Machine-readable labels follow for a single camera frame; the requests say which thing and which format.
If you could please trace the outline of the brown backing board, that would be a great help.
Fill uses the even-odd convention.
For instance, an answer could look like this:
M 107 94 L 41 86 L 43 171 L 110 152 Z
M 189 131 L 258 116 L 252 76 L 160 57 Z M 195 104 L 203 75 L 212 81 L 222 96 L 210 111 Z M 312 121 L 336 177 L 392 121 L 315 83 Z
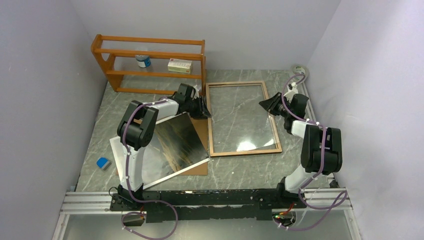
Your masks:
M 145 183 L 170 175 L 205 176 L 210 155 L 207 148 L 206 120 L 181 114 L 156 124 L 150 143 L 141 149 L 141 157 L 130 163 L 131 177 Z

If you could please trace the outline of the landscape photo print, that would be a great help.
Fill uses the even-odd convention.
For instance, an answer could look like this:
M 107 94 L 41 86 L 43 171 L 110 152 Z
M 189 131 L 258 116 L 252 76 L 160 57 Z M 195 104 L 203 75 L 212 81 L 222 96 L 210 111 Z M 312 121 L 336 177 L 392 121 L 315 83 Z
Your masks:
M 160 120 L 150 143 L 134 150 L 125 147 L 120 137 L 111 138 L 120 184 L 137 191 L 148 189 L 178 175 L 206 176 L 210 157 L 204 146 L 206 137 L 196 129 L 204 125 L 187 113 Z

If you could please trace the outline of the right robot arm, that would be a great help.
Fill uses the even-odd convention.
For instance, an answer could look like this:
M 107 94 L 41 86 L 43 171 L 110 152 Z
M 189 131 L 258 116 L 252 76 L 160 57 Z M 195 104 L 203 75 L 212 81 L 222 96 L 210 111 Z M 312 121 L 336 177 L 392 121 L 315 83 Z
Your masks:
M 294 193 L 312 180 L 339 172 L 343 164 L 341 130 L 305 119 L 308 101 L 309 98 L 300 93 L 295 93 L 289 100 L 278 92 L 259 102 L 269 114 L 284 118 L 287 133 L 302 139 L 300 165 L 283 178 L 284 188 L 274 195 L 276 204 L 282 208 L 288 207 L 295 199 Z

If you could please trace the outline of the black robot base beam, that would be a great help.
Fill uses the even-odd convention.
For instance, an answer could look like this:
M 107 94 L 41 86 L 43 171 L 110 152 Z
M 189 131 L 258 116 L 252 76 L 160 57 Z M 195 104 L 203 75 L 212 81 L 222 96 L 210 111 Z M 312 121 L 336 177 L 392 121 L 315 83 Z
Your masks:
M 144 213 L 147 223 L 188 220 L 256 219 L 271 220 L 286 210 L 304 209 L 296 193 L 285 191 L 283 182 L 275 188 L 215 190 L 143 190 L 143 201 L 111 195 L 110 211 Z

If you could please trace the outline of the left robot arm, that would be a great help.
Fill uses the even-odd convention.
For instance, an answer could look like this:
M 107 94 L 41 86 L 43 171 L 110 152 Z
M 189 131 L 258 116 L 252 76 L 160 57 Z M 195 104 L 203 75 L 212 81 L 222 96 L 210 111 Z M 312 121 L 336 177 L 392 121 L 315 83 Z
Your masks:
M 117 190 L 130 210 L 139 209 L 143 203 L 143 157 L 157 121 L 185 113 L 197 120 L 211 117 L 205 97 L 185 83 L 171 96 L 146 103 L 133 100 L 128 105 L 117 128 L 124 154 L 123 176 Z

